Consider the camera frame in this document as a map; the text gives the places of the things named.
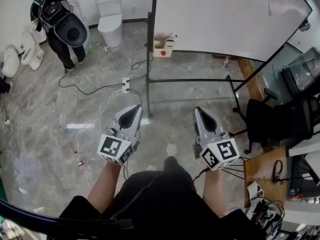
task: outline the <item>forearm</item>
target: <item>forearm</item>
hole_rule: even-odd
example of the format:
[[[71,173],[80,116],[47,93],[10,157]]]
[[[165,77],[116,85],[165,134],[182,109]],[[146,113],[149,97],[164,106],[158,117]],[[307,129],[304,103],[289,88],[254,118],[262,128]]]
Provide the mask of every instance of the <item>forearm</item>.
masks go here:
[[[107,162],[88,195],[88,201],[102,213],[113,201],[121,166]]]
[[[227,203],[223,190],[221,170],[209,170],[206,172],[202,198],[220,218],[227,214]]]

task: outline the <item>toilet lid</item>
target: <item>toilet lid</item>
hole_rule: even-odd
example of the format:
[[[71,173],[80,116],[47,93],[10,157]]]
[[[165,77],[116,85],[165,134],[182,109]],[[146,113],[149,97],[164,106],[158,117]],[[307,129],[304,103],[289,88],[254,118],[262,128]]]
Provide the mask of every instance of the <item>toilet lid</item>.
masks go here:
[[[122,14],[106,16],[100,18],[98,30],[100,32],[111,32],[122,24]]]

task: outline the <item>whiteboard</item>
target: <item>whiteboard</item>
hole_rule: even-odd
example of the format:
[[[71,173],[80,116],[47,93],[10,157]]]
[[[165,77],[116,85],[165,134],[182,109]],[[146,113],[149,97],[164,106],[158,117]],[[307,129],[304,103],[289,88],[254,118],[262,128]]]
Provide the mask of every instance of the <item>whiteboard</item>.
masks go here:
[[[311,12],[305,0],[156,0],[154,36],[177,35],[174,50],[265,62]]]

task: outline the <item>power strip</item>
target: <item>power strip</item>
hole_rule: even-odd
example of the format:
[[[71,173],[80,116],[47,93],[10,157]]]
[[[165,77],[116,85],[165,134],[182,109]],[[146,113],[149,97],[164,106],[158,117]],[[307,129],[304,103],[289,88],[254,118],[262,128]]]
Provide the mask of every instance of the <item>power strip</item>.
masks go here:
[[[124,84],[122,86],[122,93],[127,94],[130,90],[130,78],[123,78],[122,83]]]

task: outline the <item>black pants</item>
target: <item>black pants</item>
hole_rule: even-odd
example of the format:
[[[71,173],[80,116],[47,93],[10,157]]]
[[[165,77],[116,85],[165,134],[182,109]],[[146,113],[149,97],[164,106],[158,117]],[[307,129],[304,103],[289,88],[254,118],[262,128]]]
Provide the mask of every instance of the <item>black pants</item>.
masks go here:
[[[64,42],[62,42],[59,37],[56,36],[53,29],[50,29],[49,33],[47,33],[46,36],[48,38],[49,46],[58,55],[60,61],[62,61],[63,63],[64,68],[69,70],[73,69],[75,67],[75,64],[70,58],[68,46]],[[86,57],[84,46],[81,45],[72,49],[78,58],[78,62],[82,62]]]
[[[0,94],[8,93],[11,86],[0,77]]]

